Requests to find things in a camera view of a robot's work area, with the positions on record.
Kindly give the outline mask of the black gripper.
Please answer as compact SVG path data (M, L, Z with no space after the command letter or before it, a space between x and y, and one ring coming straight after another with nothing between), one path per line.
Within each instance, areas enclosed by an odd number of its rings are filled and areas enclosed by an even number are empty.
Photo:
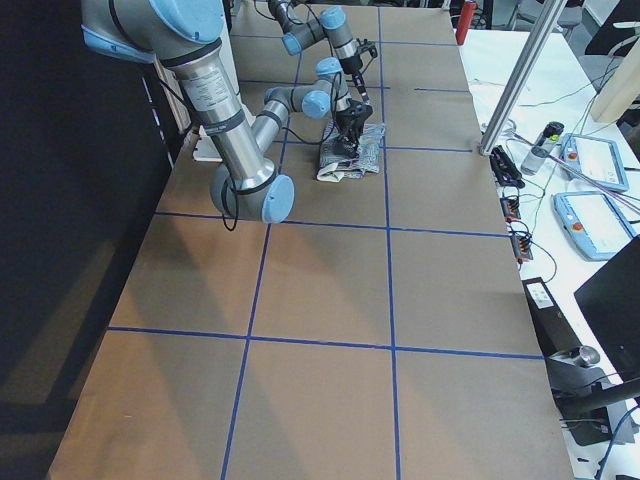
M376 44L368 39L352 39L340 47L340 64L353 80L362 80L363 72L367 69L361 58L365 53L370 55L371 60L378 56Z
M366 120L373 114L370 96L367 92L363 76L353 75L353 83L362 101L348 98L341 101L334 114L334 123L338 130L338 141L333 145L333 153L337 156L356 156L358 141L363 133Z

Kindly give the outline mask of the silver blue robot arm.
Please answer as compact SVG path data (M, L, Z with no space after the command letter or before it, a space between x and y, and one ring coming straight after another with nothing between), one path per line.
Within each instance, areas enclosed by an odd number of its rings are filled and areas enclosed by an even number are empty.
M125 61L160 61L171 70L189 99L194 115L222 160L210 185L216 208L233 220L279 223L294 204L292 179L278 173L265 152L294 112L312 119L330 115L337 150L357 153L360 136L373 109L362 77L363 53L377 54L373 42L353 36L347 16L333 6L298 18L294 1L271 1L269 12L283 32L291 55L328 41L332 56L316 66L311 85L275 87L265 106L249 121L220 58L225 12L220 1L84 1L86 45Z
M299 1L268 1L270 14L279 23L283 36L282 42L289 55L298 55L307 48L326 39L340 62L342 70L349 75L359 92L362 101L369 105L370 98L363 79L361 56L368 52L372 59L378 56L377 48L368 39L357 39L353 36L344 10L334 6L316 15L310 12L311 19L302 21L294 11Z

